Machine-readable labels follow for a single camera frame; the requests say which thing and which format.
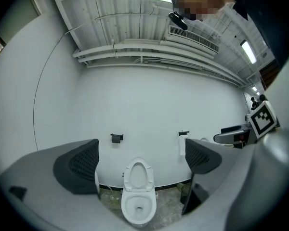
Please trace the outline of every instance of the black baseboard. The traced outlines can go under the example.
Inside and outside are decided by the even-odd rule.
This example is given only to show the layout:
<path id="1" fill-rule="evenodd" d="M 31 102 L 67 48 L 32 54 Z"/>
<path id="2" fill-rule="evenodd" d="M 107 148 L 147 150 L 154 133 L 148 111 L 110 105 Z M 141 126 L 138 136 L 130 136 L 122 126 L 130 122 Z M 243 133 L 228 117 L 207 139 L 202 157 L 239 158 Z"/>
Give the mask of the black baseboard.
<path id="1" fill-rule="evenodd" d="M 181 182 L 178 182 L 178 183 L 175 183 L 175 184 L 171 184 L 171 185 L 167 185 L 167 186 L 156 187 L 156 188 L 155 188 L 155 191 L 160 191 L 160 190 L 165 190 L 165 189 L 173 188 L 173 187 L 176 187 L 179 183 L 182 183 L 183 185 L 185 185 L 185 184 L 190 183 L 190 181 L 191 181 L 191 180 L 185 180 L 185 181 L 181 181 Z M 112 186 L 110 186 L 110 187 L 111 187 L 111 189 L 112 189 L 113 191 L 121 191 L 121 190 L 123 190 L 123 188 L 120 188 L 120 187 L 112 187 Z M 105 185 L 101 185 L 101 184 L 100 184 L 100 188 L 110 190 L 109 187 L 107 187 L 107 186 L 105 186 Z"/>

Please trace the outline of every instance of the toilet lid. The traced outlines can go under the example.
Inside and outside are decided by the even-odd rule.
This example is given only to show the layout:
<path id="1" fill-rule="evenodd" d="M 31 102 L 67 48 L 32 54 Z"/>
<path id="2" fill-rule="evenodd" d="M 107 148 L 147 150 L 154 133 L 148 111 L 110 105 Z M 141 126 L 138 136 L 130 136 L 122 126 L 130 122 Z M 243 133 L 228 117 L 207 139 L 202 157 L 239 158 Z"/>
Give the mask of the toilet lid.
<path id="1" fill-rule="evenodd" d="M 141 157 L 134 158 L 126 166 L 124 187 L 128 192 L 149 192 L 153 189 L 153 170 Z"/>

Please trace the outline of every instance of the tiled floor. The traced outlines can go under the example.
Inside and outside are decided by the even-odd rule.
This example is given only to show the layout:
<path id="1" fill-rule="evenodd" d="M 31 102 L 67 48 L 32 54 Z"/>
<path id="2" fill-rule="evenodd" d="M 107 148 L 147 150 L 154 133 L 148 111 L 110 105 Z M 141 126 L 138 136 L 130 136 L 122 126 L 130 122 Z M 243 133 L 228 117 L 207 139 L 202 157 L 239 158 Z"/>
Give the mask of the tiled floor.
<path id="1" fill-rule="evenodd" d="M 181 192 L 177 188 L 160 190 L 158 192 L 157 209 L 155 216 L 142 230 L 157 230 L 182 218 L 181 212 L 183 204 L 180 202 Z M 121 211 L 121 193 L 118 191 L 110 191 L 101 189 L 101 201 L 109 208 L 117 217 L 125 220 Z"/>

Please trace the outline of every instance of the toilet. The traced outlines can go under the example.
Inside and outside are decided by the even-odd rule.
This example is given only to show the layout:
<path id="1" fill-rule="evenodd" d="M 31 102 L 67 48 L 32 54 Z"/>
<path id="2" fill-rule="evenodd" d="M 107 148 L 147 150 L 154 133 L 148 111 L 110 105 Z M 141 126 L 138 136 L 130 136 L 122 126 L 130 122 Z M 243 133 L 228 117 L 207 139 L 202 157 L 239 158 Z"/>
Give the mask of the toilet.
<path id="1" fill-rule="evenodd" d="M 125 219 L 136 228 L 146 226 L 155 215 L 153 169 L 141 157 L 126 166 L 121 209 Z"/>

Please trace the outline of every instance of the toilet seat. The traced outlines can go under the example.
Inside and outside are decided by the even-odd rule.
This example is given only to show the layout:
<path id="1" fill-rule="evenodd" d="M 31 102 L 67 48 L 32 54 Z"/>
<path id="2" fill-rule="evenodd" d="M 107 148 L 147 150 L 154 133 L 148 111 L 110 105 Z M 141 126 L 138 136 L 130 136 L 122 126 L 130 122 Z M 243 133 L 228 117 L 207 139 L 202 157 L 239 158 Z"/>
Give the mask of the toilet seat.
<path id="1" fill-rule="evenodd" d="M 140 163 L 144 166 L 146 171 L 146 184 L 141 188 L 135 187 L 131 182 L 131 172 L 135 164 Z M 141 157 L 134 158 L 130 164 L 126 166 L 126 170 L 124 172 L 124 187 L 126 191 L 133 192 L 133 193 L 143 193 L 143 192 L 150 192 L 153 189 L 154 185 L 154 176 L 153 176 L 153 169 L 151 168 L 148 163 L 142 159 Z"/>

